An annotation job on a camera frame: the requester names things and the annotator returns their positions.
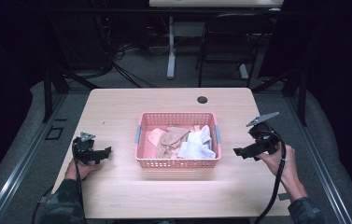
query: beige cloth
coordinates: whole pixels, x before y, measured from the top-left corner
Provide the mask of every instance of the beige cloth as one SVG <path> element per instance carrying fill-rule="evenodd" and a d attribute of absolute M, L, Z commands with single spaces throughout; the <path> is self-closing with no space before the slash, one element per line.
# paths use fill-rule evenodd
<path fill-rule="evenodd" d="M 162 133 L 161 139 L 156 146 L 156 158 L 176 158 L 182 142 L 187 141 L 189 132 L 190 130 L 186 128 L 168 127 L 166 132 Z"/>

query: table top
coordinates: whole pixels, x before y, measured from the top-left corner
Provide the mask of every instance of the table top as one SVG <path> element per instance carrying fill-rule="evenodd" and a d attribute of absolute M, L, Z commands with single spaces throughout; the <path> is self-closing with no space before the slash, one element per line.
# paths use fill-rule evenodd
<path fill-rule="evenodd" d="M 200 104 L 197 98 L 207 98 Z M 141 168 L 134 139 L 144 112 L 212 112 L 222 158 L 214 168 Z M 243 160 L 235 147 L 254 143 L 246 124 L 259 115 L 245 88 L 99 89 L 85 105 L 75 137 L 96 135 L 94 149 L 112 146 L 99 171 L 82 182 L 87 218 L 257 217 L 269 202 L 275 177 L 262 161 Z M 71 144 L 56 190 L 72 159 Z M 278 193 L 285 193 L 282 186 Z M 268 216 L 288 216 L 289 201 L 276 200 Z"/>
<path fill-rule="evenodd" d="M 283 0 L 149 0 L 151 7 L 281 7 Z"/>

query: cloth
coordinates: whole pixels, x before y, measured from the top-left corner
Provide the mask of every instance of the cloth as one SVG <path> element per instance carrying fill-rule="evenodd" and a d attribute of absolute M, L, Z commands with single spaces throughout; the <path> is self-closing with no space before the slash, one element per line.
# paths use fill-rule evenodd
<path fill-rule="evenodd" d="M 39 223 L 85 223 L 78 195 L 77 181 L 73 179 L 63 180 L 53 197 L 46 204 Z"/>
<path fill-rule="evenodd" d="M 324 224 L 324 215 L 310 198 L 300 198 L 289 206 L 289 213 L 295 224 Z"/>
<path fill-rule="evenodd" d="M 200 131 L 189 133 L 177 156 L 184 159 L 214 159 L 216 153 L 211 149 L 211 142 L 210 128 L 205 125 Z"/>
<path fill-rule="evenodd" d="M 168 127 L 162 133 L 156 146 L 156 158 L 175 159 L 182 142 L 185 142 L 190 130 L 186 128 Z"/>
<path fill-rule="evenodd" d="M 164 130 L 160 128 L 152 130 L 152 132 L 148 135 L 148 141 L 152 143 L 154 147 L 157 147 L 163 133 Z"/>

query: basket handle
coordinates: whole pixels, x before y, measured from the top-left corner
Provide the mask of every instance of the basket handle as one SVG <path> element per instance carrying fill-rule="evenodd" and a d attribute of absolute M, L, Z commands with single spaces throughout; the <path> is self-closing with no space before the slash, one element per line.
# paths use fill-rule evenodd
<path fill-rule="evenodd" d="M 219 144 L 219 143 L 221 143 L 221 138 L 219 137 L 219 126 L 215 125 L 214 128 L 215 128 L 215 131 L 216 131 L 217 143 Z"/>
<path fill-rule="evenodd" d="M 134 142 L 139 144 L 140 143 L 140 134 L 141 134 L 141 125 L 137 125 L 137 131 L 135 133 Z"/>

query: white cloth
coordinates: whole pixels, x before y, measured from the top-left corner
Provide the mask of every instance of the white cloth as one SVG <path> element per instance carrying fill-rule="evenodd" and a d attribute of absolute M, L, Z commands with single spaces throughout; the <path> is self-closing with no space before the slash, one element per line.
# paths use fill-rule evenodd
<path fill-rule="evenodd" d="M 184 159 L 214 159 L 216 153 L 211 150 L 210 128 L 205 125 L 200 131 L 189 133 L 177 156 Z"/>

